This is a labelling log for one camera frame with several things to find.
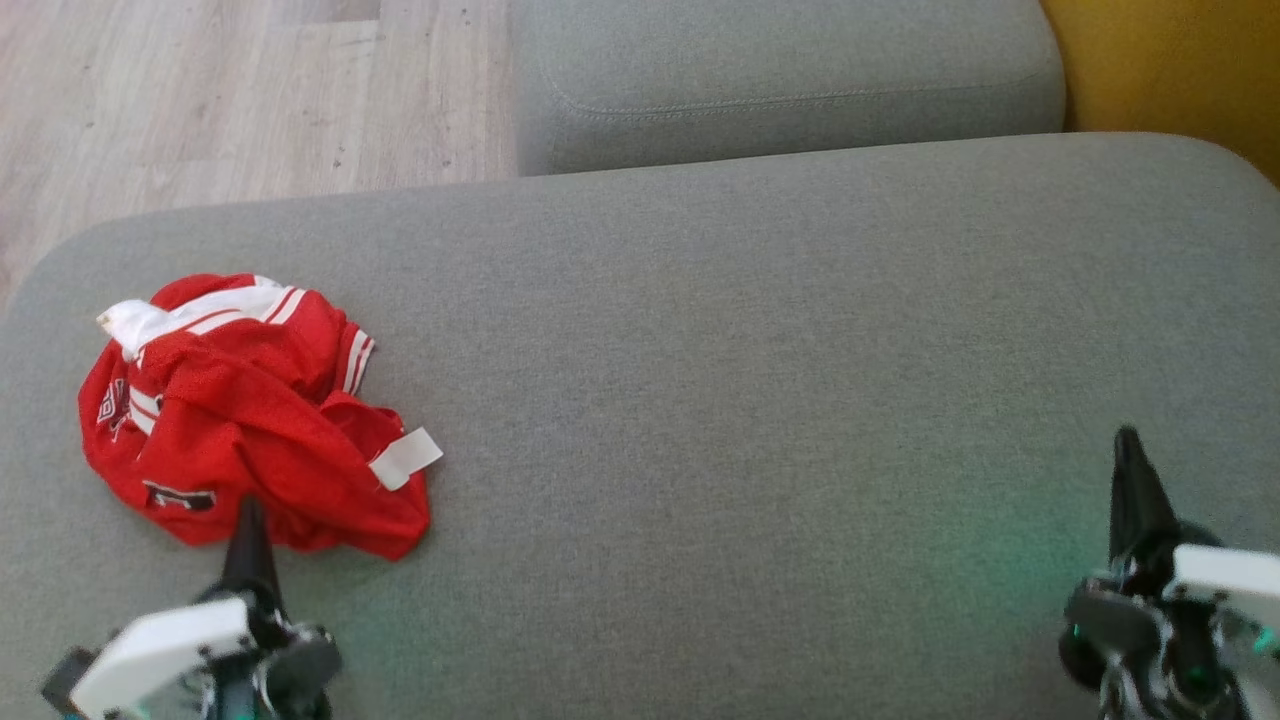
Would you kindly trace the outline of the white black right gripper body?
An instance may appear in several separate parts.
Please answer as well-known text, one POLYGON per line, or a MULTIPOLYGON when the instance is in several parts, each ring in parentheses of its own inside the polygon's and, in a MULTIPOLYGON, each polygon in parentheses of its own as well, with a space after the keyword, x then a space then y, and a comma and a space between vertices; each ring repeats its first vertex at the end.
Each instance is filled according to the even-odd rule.
POLYGON ((1165 574, 1085 577, 1059 657, 1101 719, 1275 719, 1277 697, 1240 664, 1277 659, 1277 611, 1275 553, 1180 544, 1165 574))

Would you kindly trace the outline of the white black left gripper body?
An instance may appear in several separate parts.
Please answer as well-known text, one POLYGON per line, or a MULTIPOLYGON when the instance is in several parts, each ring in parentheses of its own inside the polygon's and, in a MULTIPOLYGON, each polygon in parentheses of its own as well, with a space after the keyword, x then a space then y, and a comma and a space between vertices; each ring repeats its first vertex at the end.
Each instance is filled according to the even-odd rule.
POLYGON ((326 688, 342 669, 324 628, 289 621, 252 591, 220 592, 69 652, 68 716, 145 719, 147 700, 195 679, 201 719, 329 719, 326 688))

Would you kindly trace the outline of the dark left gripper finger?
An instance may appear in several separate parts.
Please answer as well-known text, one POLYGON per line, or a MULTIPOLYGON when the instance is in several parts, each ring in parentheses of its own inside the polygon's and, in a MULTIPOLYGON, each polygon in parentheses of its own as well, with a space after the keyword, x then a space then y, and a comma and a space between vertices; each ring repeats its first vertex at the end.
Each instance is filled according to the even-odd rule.
POLYGON ((260 605, 284 612, 268 515, 256 497, 250 498, 250 579, 260 605))
POLYGON ((221 568, 221 589, 243 591, 253 580, 253 498, 243 497, 237 506, 236 524, 221 568))

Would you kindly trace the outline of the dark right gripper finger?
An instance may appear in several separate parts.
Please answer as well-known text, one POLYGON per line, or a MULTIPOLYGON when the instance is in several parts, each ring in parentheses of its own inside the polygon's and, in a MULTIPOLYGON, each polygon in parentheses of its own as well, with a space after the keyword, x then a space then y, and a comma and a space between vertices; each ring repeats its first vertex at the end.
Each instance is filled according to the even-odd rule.
POLYGON ((1181 527, 1134 427, 1128 429, 1128 511, 1133 536, 1129 584, 1166 585, 1181 527))
POLYGON ((1134 562, 1142 564, 1140 555, 1146 533, 1135 496, 1132 493, 1132 469, 1139 456, 1144 457, 1135 427, 1121 427, 1114 438, 1114 469, 1110 489, 1110 570, 1116 585, 1125 585, 1134 573, 1134 562))

